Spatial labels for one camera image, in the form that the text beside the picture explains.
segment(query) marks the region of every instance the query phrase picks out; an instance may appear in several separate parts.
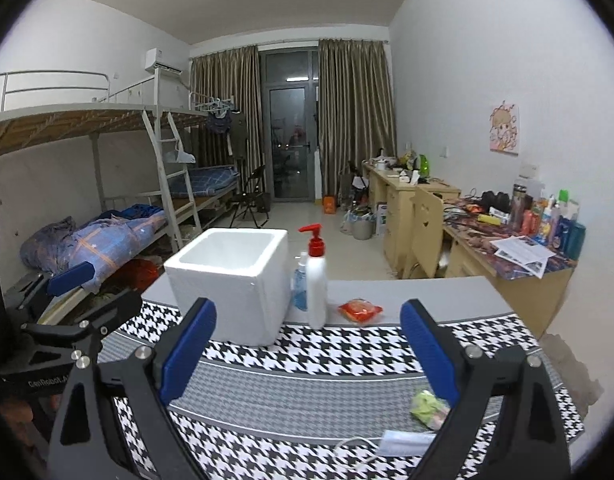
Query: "bunk bed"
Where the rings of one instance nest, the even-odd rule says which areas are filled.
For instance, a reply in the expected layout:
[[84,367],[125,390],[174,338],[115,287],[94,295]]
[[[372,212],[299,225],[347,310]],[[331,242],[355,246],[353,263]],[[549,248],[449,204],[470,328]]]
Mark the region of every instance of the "bunk bed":
[[[20,75],[78,75],[89,80],[100,80],[101,83],[74,86],[12,86],[11,81]],[[205,121],[207,114],[216,107],[229,106],[228,102],[209,100],[199,102],[189,94],[189,109],[166,107],[161,103],[161,69],[156,68],[150,75],[137,83],[114,93],[110,91],[110,79],[106,74],[78,70],[23,70],[0,73],[2,79],[0,103],[0,156],[17,152],[31,146],[56,142],[76,137],[89,137],[94,155],[94,175],[98,190],[101,213],[119,209],[127,210],[135,203],[146,203],[163,209],[165,221],[159,222],[162,227],[155,228],[153,234],[143,237],[138,249],[133,247],[132,256],[138,250],[144,250],[164,235],[171,240],[172,251],[179,251],[185,240],[181,236],[180,223],[193,217],[197,232],[203,230],[198,211],[212,206],[216,201],[234,192],[237,188],[237,173],[229,182],[215,189],[200,189],[198,184],[194,189],[187,164],[194,162],[193,156],[184,152],[179,131],[183,128],[198,126]],[[145,103],[145,85],[153,81],[153,101]],[[6,110],[7,97],[22,92],[81,90],[97,91],[101,97],[88,103],[39,105],[19,107]],[[139,104],[119,103],[119,99],[131,95],[141,96]],[[147,131],[154,151],[159,177],[159,189],[133,193],[123,196],[106,196],[100,168],[100,152],[98,138],[101,134],[119,132]],[[163,130],[170,130],[172,136],[163,136]],[[174,197],[170,184],[175,184]],[[51,306],[42,318],[42,322],[52,324],[58,322],[71,311],[89,293],[86,288],[79,287],[64,298],[60,298]]]

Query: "air conditioner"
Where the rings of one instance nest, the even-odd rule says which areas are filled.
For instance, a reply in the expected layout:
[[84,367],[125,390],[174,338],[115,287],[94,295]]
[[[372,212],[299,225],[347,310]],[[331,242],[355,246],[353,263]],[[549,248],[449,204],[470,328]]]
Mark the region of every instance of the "air conditioner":
[[172,75],[180,75],[183,72],[180,64],[169,59],[167,53],[164,53],[160,48],[153,48],[145,54],[145,70],[154,73],[157,68]]

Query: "curtain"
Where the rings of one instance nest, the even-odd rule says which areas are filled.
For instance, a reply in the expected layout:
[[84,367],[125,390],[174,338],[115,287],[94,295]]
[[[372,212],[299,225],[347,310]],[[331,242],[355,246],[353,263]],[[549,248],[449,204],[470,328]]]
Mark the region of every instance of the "curtain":
[[350,160],[396,155],[393,101],[382,41],[321,40],[319,59],[323,195],[336,195]]
[[[191,64],[191,90],[206,96],[229,99],[244,114],[249,139],[245,167],[247,179],[263,163],[262,111],[260,105],[260,60],[256,46],[245,46],[208,56],[194,57]],[[209,132],[203,125],[193,139],[197,164],[231,164],[226,136]]]

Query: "black and white pattern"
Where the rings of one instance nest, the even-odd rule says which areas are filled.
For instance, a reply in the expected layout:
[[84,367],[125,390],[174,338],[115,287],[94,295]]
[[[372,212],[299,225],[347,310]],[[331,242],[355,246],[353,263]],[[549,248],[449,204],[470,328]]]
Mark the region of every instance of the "black and white pattern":
[[[116,399],[115,402],[134,461],[144,469],[155,473],[156,470],[145,451],[145,445],[134,423],[127,399]],[[561,402],[560,406],[561,413],[564,414]],[[169,412],[169,414],[193,456],[212,480],[347,478],[350,475],[347,468],[373,454],[373,450],[366,445],[343,446],[335,454],[333,446],[258,438],[223,430],[179,413]],[[478,472],[495,429],[496,424],[490,422],[478,430],[458,476],[459,479],[469,478]],[[567,431],[567,440],[572,439],[572,434]],[[353,478],[405,480],[419,461],[419,457],[378,457],[369,464],[358,466],[356,476]]]
[[[150,343],[178,324],[174,308],[143,303],[140,315],[120,330]],[[477,344],[492,356],[498,349],[519,344],[526,351],[538,341],[516,314],[446,324],[463,346]],[[325,327],[283,325],[273,345],[261,348],[210,341],[203,358],[245,368],[321,376],[389,376],[419,374],[422,367],[400,327]]]
[[560,416],[562,424],[565,426],[565,435],[567,440],[573,440],[578,435],[584,433],[583,419],[578,413],[571,395],[567,388],[561,388],[556,391],[556,400],[560,408]]

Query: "green bottle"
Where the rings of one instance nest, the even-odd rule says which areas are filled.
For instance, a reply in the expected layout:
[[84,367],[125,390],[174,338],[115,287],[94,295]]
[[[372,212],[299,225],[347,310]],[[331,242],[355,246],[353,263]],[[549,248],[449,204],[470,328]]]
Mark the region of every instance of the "green bottle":
[[429,177],[429,161],[424,155],[420,155],[420,176]]

